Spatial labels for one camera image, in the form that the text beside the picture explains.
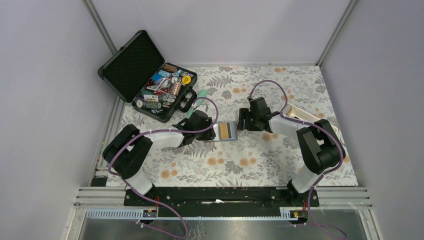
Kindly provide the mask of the taupe leather card holder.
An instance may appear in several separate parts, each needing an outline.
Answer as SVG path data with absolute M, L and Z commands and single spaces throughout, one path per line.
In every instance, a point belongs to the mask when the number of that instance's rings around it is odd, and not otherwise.
M 210 142 L 227 142 L 236 141 L 237 135 L 237 124 L 235 121 L 219 122 L 213 125 L 213 131 L 215 137 Z

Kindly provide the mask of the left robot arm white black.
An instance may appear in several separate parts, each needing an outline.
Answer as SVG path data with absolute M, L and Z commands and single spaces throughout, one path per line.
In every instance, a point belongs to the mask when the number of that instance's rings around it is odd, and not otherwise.
M 141 132 L 135 125 L 126 125 L 102 153 L 108 163 L 108 172 L 120 177 L 136 193 L 144 206 L 155 200 L 154 184 L 142 169 L 150 151 L 164 148 L 182 148 L 193 141 L 215 138 L 212 118 L 196 110 L 168 129 Z

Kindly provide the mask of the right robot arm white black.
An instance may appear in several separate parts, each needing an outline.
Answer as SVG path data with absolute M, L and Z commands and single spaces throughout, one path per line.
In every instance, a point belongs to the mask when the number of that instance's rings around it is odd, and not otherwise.
M 287 116 L 282 111 L 272 112 L 263 97 L 248 101 L 248 108 L 239 109 L 239 131 L 266 131 L 290 137 L 299 144 L 304 165 L 288 183 L 291 189 L 286 193 L 287 201 L 299 206 L 307 199 L 306 192 L 311 187 L 341 166 L 346 152 L 328 120 L 310 122 Z

